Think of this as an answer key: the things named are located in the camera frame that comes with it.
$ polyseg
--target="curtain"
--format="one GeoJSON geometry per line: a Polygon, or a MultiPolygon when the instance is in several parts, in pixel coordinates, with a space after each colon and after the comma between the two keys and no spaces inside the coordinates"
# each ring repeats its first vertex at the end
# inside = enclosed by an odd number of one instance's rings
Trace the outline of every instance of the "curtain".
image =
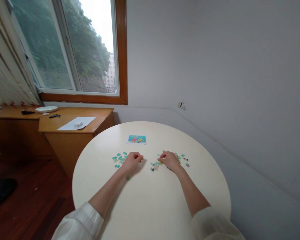
{"type": "Polygon", "coordinates": [[[40,105],[27,59],[4,0],[0,0],[0,104],[40,105]]]}

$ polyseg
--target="tree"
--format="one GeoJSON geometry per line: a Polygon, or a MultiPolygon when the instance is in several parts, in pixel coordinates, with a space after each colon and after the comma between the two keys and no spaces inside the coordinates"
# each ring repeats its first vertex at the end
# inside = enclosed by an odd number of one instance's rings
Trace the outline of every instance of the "tree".
{"type": "MultiPolygon", "coordinates": [[[[46,0],[11,0],[13,11],[38,68],[67,73],[57,32],[46,0]]],[[[62,0],[80,78],[102,76],[109,68],[109,52],[84,15],[79,0],[62,0]]]]}

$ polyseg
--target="hand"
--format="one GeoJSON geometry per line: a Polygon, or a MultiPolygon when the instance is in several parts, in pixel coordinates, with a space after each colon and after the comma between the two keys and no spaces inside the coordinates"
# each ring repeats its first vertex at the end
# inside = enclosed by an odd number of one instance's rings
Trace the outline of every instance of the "hand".
{"type": "Polygon", "coordinates": [[[123,168],[127,173],[131,172],[143,159],[143,155],[138,152],[131,152],[128,154],[126,160],[123,162],[121,168],[123,168]]]}
{"type": "Polygon", "coordinates": [[[175,171],[178,167],[180,167],[178,155],[175,155],[173,152],[167,151],[162,153],[160,158],[158,158],[158,161],[163,162],[164,165],[172,171],[175,171]]]}

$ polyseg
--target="wooden window frame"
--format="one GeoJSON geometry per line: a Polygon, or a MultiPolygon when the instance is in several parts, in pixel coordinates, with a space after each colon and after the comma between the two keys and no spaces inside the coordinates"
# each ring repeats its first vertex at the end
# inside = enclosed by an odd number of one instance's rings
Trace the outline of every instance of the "wooden window frame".
{"type": "Polygon", "coordinates": [[[120,96],[41,93],[41,101],[128,105],[126,0],[115,0],[120,96]]]}

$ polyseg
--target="window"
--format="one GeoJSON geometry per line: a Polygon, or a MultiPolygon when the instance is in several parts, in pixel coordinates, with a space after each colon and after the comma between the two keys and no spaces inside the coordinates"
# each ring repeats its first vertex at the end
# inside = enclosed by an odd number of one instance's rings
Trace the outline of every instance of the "window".
{"type": "Polygon", "coordinates": [[[41,100],[127,104],[125,0],[11,3],[41,100]]]}

